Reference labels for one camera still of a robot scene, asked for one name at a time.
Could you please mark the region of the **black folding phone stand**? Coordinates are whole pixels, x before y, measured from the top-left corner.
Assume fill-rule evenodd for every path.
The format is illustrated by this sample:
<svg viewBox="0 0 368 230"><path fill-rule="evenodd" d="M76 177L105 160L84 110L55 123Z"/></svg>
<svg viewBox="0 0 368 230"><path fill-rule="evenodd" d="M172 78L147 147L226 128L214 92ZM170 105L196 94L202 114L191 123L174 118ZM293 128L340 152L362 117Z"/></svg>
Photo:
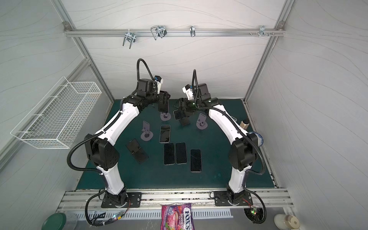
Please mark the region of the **black folding phone stand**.
<svg viewBox="0 0 368 230"><path fill-rule="evenodd" d="M133 158L139 164L142 164L143 162L145 162L149 158L148 154L140 146L140 144L138 143L138 141L136 139L133 139L130 142L128 142L126 144L126 147L127 147L128 151L131 153L131 155L133 156Z"/></svg>

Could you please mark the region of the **phone silver edge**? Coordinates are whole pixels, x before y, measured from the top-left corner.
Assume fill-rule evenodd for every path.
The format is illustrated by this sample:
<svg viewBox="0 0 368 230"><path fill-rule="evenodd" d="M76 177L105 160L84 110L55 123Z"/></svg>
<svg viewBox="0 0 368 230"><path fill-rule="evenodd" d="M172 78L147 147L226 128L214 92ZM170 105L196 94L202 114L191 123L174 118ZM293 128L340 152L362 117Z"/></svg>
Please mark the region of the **phone silver edge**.
<svg viewBox="0 0 368 230"><path fill-rule="evenodd" d="M170 125L161 125L159 143L169 143L171 134Z"/></svg>

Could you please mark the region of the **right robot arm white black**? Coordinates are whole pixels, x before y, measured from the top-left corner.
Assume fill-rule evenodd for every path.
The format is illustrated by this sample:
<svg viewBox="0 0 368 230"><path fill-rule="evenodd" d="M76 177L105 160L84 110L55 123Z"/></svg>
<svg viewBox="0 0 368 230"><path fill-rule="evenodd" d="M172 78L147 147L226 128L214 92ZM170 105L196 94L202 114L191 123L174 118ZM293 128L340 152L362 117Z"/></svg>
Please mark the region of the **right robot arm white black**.
<svg viewBox="0 0 368 230"><path fill-rule="evenodd" d="M231 147L229 161L232 165L231 178L227 185L227 199L230 205L240 204L242 198L251 192L246 188L248 174L263 175L265 160L259 150L263 137L258 133L249 133L243 129L217 99L212 98L205 83L198 86L188 84L183 87L185 98L179 99L179 111L188 115L204 111L226 135Z"/></svg>

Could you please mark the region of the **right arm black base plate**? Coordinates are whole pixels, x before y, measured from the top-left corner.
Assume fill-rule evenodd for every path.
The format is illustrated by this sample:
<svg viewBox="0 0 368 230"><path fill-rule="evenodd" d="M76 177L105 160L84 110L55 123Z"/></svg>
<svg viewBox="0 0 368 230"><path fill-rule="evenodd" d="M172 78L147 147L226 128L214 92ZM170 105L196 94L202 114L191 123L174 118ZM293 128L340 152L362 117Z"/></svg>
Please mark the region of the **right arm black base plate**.
<svg viewBox="0 0 368 230"><path fill-rule="evenodd" d="M213 191L210 197L214 199L217 207L253 205L251 194L246 191L241 191L240 193L233 193L231 190Z"/></svg>

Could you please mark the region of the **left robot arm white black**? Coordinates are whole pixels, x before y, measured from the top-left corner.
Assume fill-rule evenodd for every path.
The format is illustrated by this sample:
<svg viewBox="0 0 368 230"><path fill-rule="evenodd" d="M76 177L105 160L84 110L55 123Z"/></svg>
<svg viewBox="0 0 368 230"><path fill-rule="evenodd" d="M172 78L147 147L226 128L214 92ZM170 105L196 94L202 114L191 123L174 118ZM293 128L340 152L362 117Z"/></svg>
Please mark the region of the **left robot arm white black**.
<svg viewBox="0 0 368 230"><path fill-rule="evenodd" d="M162 84L163 79L160 76L138 80L136 90L121 100L120 109L111 120L95 134L86 135L67 156L67 165L71 169L97 172L103 178L105 196L109 203L118 208L127 203L128 196L118 170L120 154L114 145L129 123L148 105L157 103L160 112L168 111L170 96L168 92L161 90ZM81 146L85 146L87 158L95 164L94 168L80 168L72 163L73 153Z"/></svg>

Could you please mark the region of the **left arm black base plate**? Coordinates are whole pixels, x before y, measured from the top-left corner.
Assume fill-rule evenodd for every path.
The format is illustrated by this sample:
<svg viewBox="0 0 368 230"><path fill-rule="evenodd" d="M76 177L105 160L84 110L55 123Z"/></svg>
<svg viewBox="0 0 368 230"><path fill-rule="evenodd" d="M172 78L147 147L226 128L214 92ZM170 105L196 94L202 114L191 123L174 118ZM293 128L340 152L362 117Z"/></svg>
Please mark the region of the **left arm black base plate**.
<svg viewBox="0 0 368 230"><path fill-rule="evenodd" d="M112 209L112 208L139 208L141 202L140 192L127 193L123 192L118 195L112 195L106 193L104 195L101 208Z"/></svg>

